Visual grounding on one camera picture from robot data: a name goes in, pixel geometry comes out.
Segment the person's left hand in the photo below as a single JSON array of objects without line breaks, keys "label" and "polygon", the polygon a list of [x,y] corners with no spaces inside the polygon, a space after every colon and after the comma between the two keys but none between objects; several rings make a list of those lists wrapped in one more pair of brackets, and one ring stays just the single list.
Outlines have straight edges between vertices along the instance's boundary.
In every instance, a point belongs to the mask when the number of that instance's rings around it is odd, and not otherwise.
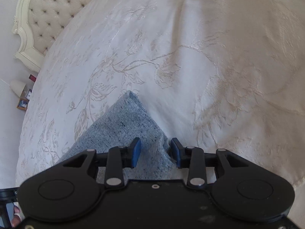
[{"label": "person's left hand", "polygon": [[22,220],[21,220],[20,214],[21,214],[20,208],[17,207],[16,205],[14,205],[14,216],[11,220],[11,226],[13,228],[17,227],[21,223]]}]

